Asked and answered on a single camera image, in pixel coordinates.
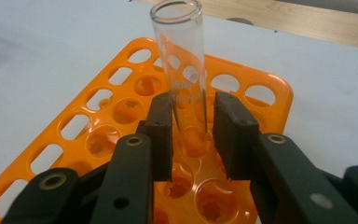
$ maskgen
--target orange test tube rack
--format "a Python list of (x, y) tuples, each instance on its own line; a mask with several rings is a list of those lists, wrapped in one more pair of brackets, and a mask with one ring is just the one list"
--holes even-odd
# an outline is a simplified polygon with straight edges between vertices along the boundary
[[(131, 57), (140, 51), (148, 51), (149, 57), (133, 62)], [(205, 67), (209, 130), (213, 125), (214, 94), (229, 91), (259, 121), (262, 133), (283, 132), (293, 100), (287, 82), (210, 55), (205, 57)], [(225, 82), (234, 89), (225, 89)], [(249, 96), (246, 92), (254, 87), (267, 88), (274, 101)], [(47, 169), (69, 167), (83, 175), (108, 162), (118, 138), (134, 133), (139, 120), (146, 118), (152, 98), (168, 90), (158, 65), (156, 42), (148, 38), (132, 40), (0, 174), (0, 197), (14, 182), (29, 182), (43, 172), (33, 163), (52, 147), (60, 153)], [(82, 120), (78, 132), (72, 136), (65, 133), (76, 120)], [(226, 179), (210, 134), (209, 137), (207, 151), (191, 152), (180, 142), (173, 143), (172, 182), (155, 183), (156, 224), (255, 223), (257, 212), (249, 181)]]

